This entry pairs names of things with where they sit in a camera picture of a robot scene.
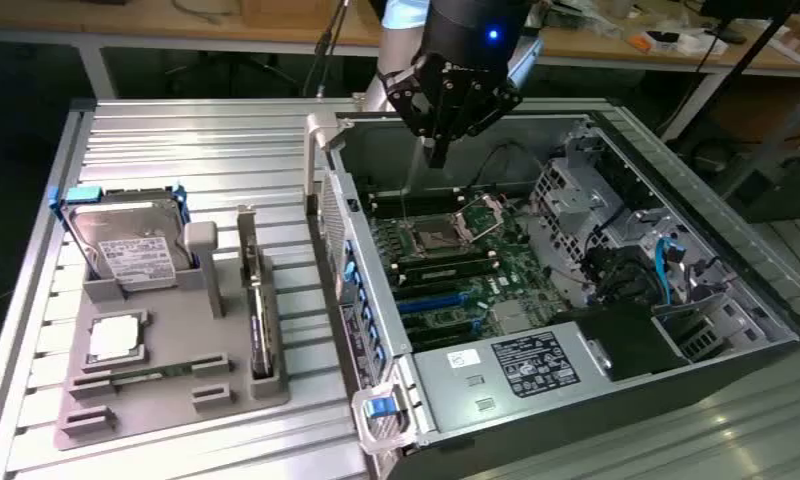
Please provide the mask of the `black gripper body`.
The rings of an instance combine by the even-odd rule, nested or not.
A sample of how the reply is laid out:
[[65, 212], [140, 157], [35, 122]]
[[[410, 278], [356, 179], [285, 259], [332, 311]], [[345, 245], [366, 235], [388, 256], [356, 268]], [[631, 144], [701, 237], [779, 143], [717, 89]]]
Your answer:
[[529, 10], [528, 1], [429, 3], [420, 46], [420, 84], [432, 105], [434, 138], [437, 108], [446, 90], [462, 90], [472, 82], [492, 86], [515, 83], [508, 64]]

